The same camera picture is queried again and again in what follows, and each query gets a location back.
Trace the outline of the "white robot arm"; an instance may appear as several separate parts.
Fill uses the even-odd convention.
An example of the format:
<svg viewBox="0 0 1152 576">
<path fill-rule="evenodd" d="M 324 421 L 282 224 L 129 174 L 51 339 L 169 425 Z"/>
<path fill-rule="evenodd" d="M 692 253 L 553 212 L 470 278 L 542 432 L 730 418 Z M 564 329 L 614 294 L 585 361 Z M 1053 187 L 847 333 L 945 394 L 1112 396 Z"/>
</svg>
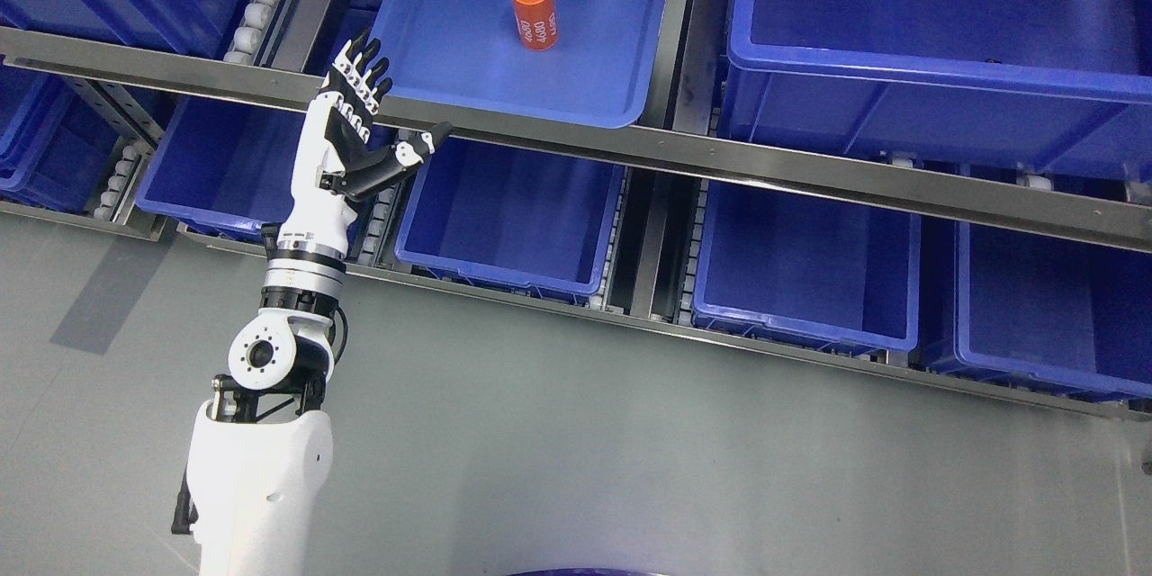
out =
<svg viewBox="0 0 1152 576">
<path fill-rule="evenodd" d="M 323 410 L 342 357 L 343 253 L 262 228 L 258 310 L 194 416 L 170 530 L 199 547 L 202 575 L 301 575 L 318 495 L 333 464 Z"/>
</svg>

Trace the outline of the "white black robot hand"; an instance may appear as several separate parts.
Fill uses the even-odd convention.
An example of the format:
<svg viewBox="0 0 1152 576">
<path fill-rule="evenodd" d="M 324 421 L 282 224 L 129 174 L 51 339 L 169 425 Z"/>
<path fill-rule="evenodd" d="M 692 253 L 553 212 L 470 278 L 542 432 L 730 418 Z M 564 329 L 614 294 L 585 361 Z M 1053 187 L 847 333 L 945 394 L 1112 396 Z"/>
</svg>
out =
<svg viewBox="0 0 1152 576">
<path fill-rule="evenodd" d="M 454 126 L 444 121 L 397 144 L 369 149 L 374 118 L 391 92 L 391 60 L 366 28 L 338 51 L 309 101 L 291 165 L 291 212 L 267 226 L 270 259 L 289 252 L 343 260 L 362 203 L 415 175 L 444 147 Z"/>
</svg>

